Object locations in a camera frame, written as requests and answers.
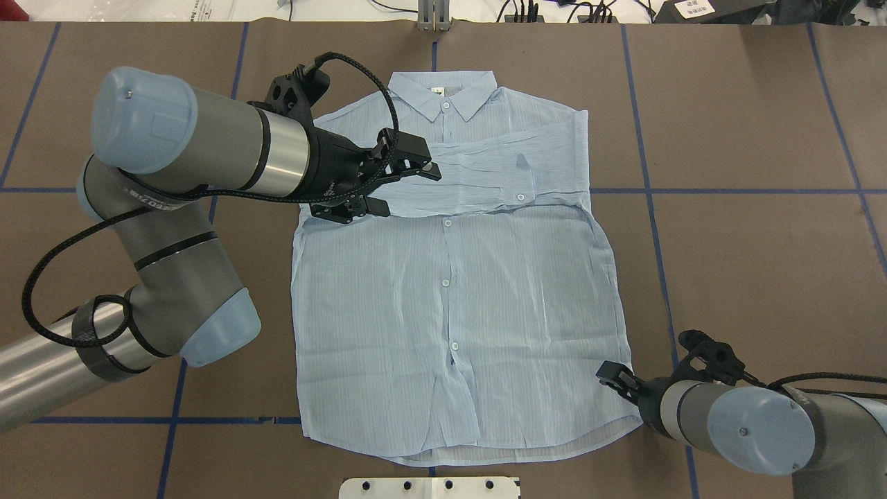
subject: light blue shirt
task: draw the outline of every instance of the light blue shirt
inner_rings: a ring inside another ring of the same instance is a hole
[[[489,72],[395,73],[389,88],[443,179],[378,189],[389,218],[342,226],[302,210],[304,434],[434,466],[560,459],[636,428],[637,409],[594,375],[631,352],[591,214],[587,112]],[[376,93],[316,124],[370,144],[389,120]]]

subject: label sticker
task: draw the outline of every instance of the label sticker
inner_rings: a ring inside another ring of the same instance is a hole
[[[674,6],[680,15],[684,16],[684,19],[697,18],[715,12],[714,7],[709,4],[709,0],[686,0],[686,2],[675,2]]]

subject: button-up shirt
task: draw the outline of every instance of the button-up shirt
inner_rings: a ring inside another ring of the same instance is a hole
[[[631,355],[591,214],[587,113],[489,72],[394,74],[389,88],[443,179],[377,190],[389,218],[341,226],[302,211],[305,435],[431,466],[558,459],[636,428],[636,408],[594,375]],[[370,144],[388,120],[377,93],[316,124]]]

